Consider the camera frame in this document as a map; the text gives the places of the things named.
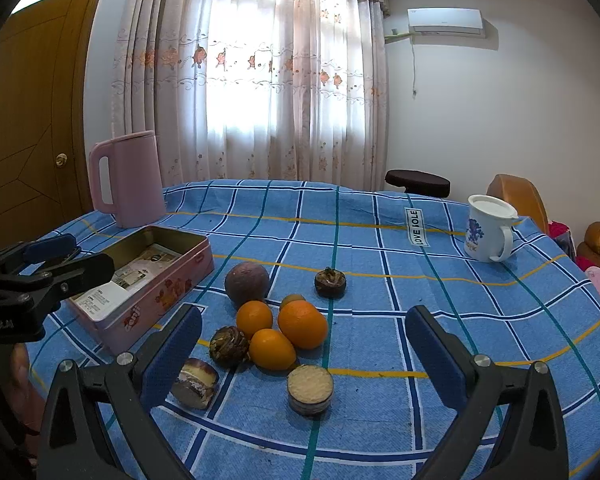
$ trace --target door knob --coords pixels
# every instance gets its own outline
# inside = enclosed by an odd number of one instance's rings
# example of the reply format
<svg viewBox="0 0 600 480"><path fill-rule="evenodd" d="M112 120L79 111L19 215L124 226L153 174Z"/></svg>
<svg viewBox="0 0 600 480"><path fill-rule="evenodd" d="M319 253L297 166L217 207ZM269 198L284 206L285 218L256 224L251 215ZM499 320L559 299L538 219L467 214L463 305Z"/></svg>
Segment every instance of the door knob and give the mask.
<svg viewBox="0 0 600 480"><path fill-rule="evenodd" d="M56 166L58 168L62 168L68 160L68 157L64 153L60 153L60 155L56 156Z"/></svg>

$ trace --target white mug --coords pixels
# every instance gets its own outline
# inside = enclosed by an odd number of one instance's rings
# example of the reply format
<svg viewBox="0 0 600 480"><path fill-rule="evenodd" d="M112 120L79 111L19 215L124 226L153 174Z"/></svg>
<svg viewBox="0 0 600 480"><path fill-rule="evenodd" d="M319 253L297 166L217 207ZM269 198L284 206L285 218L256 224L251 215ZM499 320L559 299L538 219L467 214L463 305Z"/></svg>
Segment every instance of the white mug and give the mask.
<svg viewBox="0 0 600 480"><path fill-rule="evenodd" d="M503 262L511 256L511 227L518 212L509 203L487 195L469 197L464 252L479 262Z"/></svg>

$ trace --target purple round fruit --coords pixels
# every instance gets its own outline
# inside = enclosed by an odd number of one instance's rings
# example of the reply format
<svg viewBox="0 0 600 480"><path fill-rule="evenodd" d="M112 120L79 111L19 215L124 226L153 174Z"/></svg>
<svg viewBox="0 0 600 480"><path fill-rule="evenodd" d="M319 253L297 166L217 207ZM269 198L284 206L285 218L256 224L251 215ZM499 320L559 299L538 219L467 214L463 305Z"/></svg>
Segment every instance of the purple round fruit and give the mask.
<svg viewBox="0 0 600 480"><path fill-rule="evenodd" d="M247 301L262 301L269 293L269 273L259 264L243 262L229 271L224 290L237 308Z"/></svg>

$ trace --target air conditioner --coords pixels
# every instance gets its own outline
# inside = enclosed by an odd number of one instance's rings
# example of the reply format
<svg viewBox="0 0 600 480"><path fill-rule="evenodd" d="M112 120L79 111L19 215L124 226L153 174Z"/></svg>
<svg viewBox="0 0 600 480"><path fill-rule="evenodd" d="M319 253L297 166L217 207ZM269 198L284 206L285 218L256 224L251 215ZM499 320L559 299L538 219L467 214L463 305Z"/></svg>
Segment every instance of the air conditioner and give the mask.
<svg viewBox="0 0 600 480"><path fill-rule="evenodd" d="M418 36L485 37L478 9L409 9L409 32Z"/></svg>

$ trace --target pitcher handle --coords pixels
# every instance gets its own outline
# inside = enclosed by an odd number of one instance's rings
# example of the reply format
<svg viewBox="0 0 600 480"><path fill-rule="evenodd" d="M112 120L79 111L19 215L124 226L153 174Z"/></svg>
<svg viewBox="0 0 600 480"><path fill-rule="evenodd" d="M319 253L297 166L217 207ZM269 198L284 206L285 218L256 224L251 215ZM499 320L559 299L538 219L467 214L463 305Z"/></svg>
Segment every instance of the pitcher handle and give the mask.
<svg viewBox="0 0 600 480"><path fill-rule="evenodd" d="M504 234L504 249L500 256L491 257L494 262L503 262L511 256L511 251L513 250L513 232L511 231L511 227L501 225L500 228L502 229L502 234Z"/></svg>
<svg viewBox="0 0 600 480"><path fill-rule="evenodd" d="M115 174L115 160L113 156L113 139L97 143L89 154L89 188L93 206L103 213L116 213L115 204L107 204L102 199L102 183L100 181L100 159L107 157L109 163L109 180Z"/></svg>

